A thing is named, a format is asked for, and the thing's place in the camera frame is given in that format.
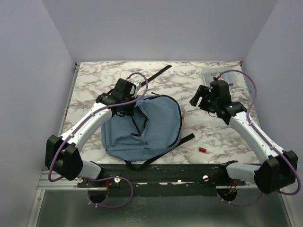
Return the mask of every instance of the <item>black metal base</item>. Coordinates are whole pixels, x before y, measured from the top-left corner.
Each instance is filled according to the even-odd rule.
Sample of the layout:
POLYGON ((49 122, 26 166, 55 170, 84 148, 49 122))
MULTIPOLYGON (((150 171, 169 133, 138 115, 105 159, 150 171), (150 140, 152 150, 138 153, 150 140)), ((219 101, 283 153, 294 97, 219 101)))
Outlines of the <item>black metal base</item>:
MULTIPOLYGON (((230 186, 233 183, 226 173, 225 164, 150 165, 141 171, 130 170, 121 164, 100 166, 103 169, 100 179, 110 176, 125 177, 132 183, 134 196, 217 196, 216 186, 230 186)), ((236 182, 237 185, 245 185, 243 181, 236 182)), ((106 182, 84 180, 78 187, 88 189, 106 187, 106 182)), ((90 192, 94 192, 95 196, 107 193, 96 190, 89 190, 90 192)), ((129 195, 130 186, 126 181, 121 180, 119 183, 109 181, 109 197, 129 195)))

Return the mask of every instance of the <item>white wall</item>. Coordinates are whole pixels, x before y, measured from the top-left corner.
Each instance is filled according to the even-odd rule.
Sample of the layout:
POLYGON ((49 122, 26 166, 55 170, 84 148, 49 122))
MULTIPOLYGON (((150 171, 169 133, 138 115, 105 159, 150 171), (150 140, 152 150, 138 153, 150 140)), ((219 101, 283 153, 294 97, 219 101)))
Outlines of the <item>white wall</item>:
POLYGON ((0 225, 24 227, 74 63, 41 0, 0 3, 0 225))
MULTIPOLYGON (((299 157, 303 180, 303 1, 279 0, 244 61, 262 128, 299 157)), ((303 224, 303 192, 293 197, 303 224)))
POLYGON ((243 60, 277 0, 42 0, 75 61, 243 60))

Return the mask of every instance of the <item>table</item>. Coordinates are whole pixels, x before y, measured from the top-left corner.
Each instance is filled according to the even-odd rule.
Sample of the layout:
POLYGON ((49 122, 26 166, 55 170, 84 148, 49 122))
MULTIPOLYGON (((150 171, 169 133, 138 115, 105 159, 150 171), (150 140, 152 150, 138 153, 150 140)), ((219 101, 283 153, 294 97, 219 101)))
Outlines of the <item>table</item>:
MULTIPOLYGON (((257 157, 241 136, 227 126, 222 119, 193 107, 189 100, 206 79, 202 73, 209 68, 230 67, 241 70, 239 62, 83 62, 74 85, 66 115, 64 131, 70 129, 92 107, 98 95, 113 88, 119 78, 126 78, 132 72, 141 72, 150 77, 166 65, 172 67, 149 84, 151 92, 165 94, 178 101, 186 111, 182 136, 194 133, 189 142, 156 160, 155 164, 206 164, 238 160, 243 163, 257 163, 257 157), (199 147, 210 150, 209 154, 198 151, 199 147)), ((236 73, 236 83, 230 87, 233 101, 245 107, 250 103, 244 77, 236 73)), ((101 142, 101 129, 87 141, 81 151, 84 160, 102 164, 124 164, 123 160, 108 155, 101 142)))

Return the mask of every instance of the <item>clear plastic package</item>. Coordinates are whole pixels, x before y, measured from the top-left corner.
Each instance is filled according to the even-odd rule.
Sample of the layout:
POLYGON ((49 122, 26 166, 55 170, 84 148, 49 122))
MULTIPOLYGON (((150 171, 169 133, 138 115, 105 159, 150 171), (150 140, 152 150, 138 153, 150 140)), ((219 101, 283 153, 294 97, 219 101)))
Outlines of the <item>clear plastic package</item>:
MULTIPOLYGON (((201 74, 204 80, 204 85, 210 86, 210 82, 212 82, 214 77, 217 77, 219 73, 232 69, 232 67, 202 69, 201 74)), ((224 79, 230 86, 237 85, 235 72, 224 73, 220 79, 224 79)))

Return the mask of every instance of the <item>small red object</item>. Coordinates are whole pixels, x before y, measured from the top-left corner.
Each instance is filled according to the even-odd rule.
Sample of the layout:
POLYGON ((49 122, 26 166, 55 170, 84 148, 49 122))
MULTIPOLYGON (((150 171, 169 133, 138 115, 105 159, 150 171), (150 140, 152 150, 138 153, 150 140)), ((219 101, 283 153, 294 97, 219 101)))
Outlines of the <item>small red object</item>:
POLYGON ((200 151, 200 152, 203 152, 203 153, 209 153, 209 151, 206 150, 205 148, 199 148, 199 151, 200 151))

